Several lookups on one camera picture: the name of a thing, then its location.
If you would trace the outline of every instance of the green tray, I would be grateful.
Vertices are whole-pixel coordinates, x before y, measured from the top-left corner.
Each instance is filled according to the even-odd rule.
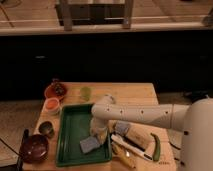
[[[112,159],[110,136],[98,149],[83,154],[80,140],[89,136],[92,104],[65,106],[61,113],[56,165],[75,166],[102,163]]]

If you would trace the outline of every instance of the bowl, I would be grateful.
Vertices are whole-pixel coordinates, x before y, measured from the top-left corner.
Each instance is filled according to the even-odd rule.
[[[57,95],[56,92],[53,89],[53,84],[50,84],[44,91],[44,96],[45,98],[51,98],[51,97],[55,97],[58,98],[59,100],[62,100],[66,93],[67,93],[67,88],[65,87],[64,84],[60,83],[61,87],[64,89],[65,93],[63,95]]]
[[[47,98],[44,102],[44,112],[56,115],[60,112],[60,101],[56,97]]]
[[[48,140],[45,136],[35,134],[28,137],[20,147],[20,157],[25,163],[40,163],[48,153]]]
[[[52,138],[54,136],[53,125],[50,121],[42,122],[38,128],[41,135],[46,136],[47,138]]]

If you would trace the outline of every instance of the cucumber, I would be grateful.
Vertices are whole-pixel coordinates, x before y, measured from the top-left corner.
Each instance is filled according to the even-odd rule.
[[[160,159],[161,147],[160,147],[160,139],[156,134],[151,133],[151,135],[155,139],[155,150],[152,155],[153,161],[158,162]]]

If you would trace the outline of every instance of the dark cabinet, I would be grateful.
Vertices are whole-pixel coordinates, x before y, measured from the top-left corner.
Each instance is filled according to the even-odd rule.
[[[212,89],[211,30],[0,37],[0,99],[43,98],[52,78]]]

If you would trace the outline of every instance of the dark bowl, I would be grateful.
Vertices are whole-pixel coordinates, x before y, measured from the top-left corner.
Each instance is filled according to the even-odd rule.
[[[48,140],[45,136],[35,134],[27,138],[20,147],[20,157],[25,163],[40,163],[48,153]]]

